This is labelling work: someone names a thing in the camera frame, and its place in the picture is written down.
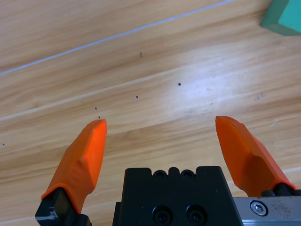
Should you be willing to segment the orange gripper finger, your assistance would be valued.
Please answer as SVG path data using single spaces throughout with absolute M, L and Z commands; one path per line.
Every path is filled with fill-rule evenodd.
M 106 120 L 92 121 L 66 149 L 35 214 L 41 226 L 92 225 L 81 211 L 97 185 L 106 135 Z
M 244 124 L 228 116 L 217 116 L 215 124 L 224 160 L 239 189 L 249 197 L 301 194 Z

